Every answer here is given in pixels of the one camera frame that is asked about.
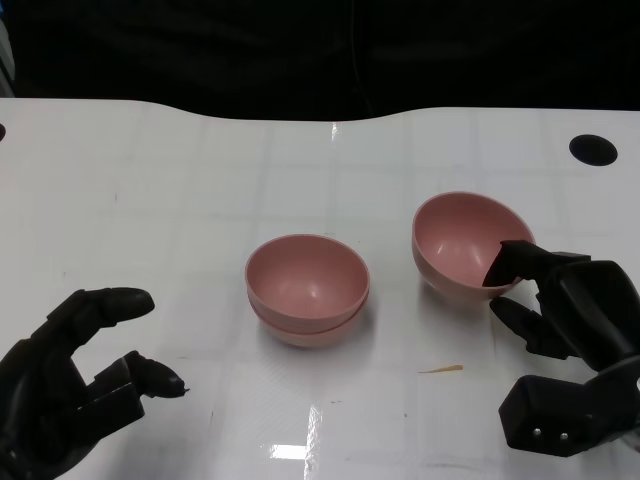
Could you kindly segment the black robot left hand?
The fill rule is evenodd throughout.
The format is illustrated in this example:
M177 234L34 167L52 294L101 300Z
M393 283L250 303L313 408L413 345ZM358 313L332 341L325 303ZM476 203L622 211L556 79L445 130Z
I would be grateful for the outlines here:
M138 288L78 290L1 361L1 476L56 479L105 437L141 419L142 397L180 398L184 381L131 351L86 383L73 354L99 330L155 307Z

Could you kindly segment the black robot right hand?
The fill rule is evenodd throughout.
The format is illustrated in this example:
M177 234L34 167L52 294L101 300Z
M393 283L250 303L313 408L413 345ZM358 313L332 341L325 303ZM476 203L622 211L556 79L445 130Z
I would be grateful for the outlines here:
M616 262L503 241L483 285L518 279L536 283L539 310L506 297L490 308L528 352L579 357L597 372L639 354L639 293Z

